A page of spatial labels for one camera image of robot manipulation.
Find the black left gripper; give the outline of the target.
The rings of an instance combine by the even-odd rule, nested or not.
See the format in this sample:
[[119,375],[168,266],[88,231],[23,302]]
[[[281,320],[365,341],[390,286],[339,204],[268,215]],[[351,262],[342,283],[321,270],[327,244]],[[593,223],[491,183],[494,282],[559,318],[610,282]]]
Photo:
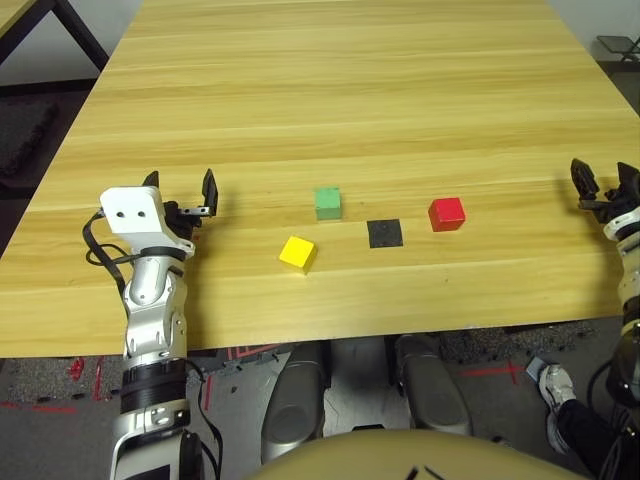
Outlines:
[[[159,172],[152,171],[143,180],[144,187],[159,187]],[[202,183],[203,206],[181,208],[177,202],[164,202],[165,223],[169,229],[183,240],[191,241],[193,231],[202,226],[202,219],[215,217],[218,207],[218,188],[211,169],[205,172]]]

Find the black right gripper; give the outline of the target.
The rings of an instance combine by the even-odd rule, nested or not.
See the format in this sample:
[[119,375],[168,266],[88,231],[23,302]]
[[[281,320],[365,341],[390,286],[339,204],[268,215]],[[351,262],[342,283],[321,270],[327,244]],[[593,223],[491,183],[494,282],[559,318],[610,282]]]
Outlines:
[[570,173],[579,195],[579,208],[591,211],[599,224],[629,213],[639,206],[639,169],[624,162],[617,163],[619,187],[605,193],[605,200],[598,200],[599,186],[591,167],[574,158]]

